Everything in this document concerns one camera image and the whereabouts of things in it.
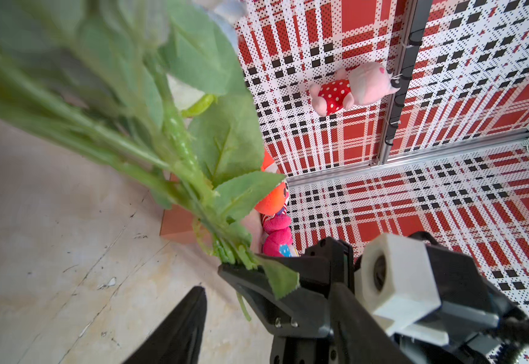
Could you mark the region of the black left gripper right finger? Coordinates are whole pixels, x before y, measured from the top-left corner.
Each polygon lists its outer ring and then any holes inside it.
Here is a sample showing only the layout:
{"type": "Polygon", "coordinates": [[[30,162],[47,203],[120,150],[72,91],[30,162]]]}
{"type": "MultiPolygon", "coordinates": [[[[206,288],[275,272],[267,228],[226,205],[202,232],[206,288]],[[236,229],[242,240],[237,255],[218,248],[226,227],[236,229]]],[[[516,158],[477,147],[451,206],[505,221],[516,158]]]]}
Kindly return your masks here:
{"type": "Polygon", "coordinates": [[[331,285],[329,306],[339,363],[412,363],[346,285],[331,285]]]}

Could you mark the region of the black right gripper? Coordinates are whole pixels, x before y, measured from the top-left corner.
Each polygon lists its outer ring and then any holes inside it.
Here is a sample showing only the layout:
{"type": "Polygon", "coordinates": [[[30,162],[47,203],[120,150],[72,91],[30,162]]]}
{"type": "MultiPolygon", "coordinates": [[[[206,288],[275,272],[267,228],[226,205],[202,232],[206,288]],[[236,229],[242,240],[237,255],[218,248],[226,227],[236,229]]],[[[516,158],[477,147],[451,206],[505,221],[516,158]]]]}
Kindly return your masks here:
{"type": "MultiPolygon", "coordinates": [[[[339,363],[331,326],[329,294],[343,283],[355,295],[354,274],[361,256],[352,247],[325,238],[296,258],[266,258],[256,270],[222,265],[219,276],[254,310],[273,335],[272,363],[339,363]]],[[[527,346],[524,312],[486,278],[499,323],[457,347],[438,347],[404,335],[387,335],[412,363],[485,363],[499,350],[499,362],[516,362],[527,346]]]]}

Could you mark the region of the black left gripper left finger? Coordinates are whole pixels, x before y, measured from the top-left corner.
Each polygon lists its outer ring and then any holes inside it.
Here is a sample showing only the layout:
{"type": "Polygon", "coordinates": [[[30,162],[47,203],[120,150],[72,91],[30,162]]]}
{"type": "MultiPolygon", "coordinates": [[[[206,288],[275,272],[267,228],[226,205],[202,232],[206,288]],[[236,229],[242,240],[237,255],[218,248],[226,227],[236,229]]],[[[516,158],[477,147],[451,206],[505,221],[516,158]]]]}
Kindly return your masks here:
{"type": "Polygon", "coordinates": [[[208,300],[195,286],[126,363],[197,363],[205,329],[208,300]]]}

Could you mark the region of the orange tape dispenser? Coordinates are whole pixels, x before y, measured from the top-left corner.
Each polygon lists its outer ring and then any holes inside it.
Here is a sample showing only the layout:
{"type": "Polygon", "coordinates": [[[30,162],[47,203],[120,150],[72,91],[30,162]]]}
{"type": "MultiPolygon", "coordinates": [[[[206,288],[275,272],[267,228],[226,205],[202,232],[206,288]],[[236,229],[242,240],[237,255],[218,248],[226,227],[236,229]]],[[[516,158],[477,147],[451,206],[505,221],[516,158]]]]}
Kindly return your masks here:
{"type": "Polygon", "coordinates": [[[159,237],[178,244],[197,244],[198,239],[193,229],[195,217],[181,206],[172,205],[164,209],[159,237]]]}

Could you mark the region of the white rose bouquet green stems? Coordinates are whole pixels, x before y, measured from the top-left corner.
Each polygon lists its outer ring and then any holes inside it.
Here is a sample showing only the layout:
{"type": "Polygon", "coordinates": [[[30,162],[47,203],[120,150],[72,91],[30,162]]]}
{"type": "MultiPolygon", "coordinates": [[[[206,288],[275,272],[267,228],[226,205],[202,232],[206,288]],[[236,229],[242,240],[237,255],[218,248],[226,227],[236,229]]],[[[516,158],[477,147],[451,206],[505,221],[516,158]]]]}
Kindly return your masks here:
{"type": "Polygon", "coordinates": [[[276,299],[299,287],[241,224],[283,176],[261,170],[237,54],[194,2],[0,1],[0,119],[191,212],[208,253],[262,270],[276,299]]]}

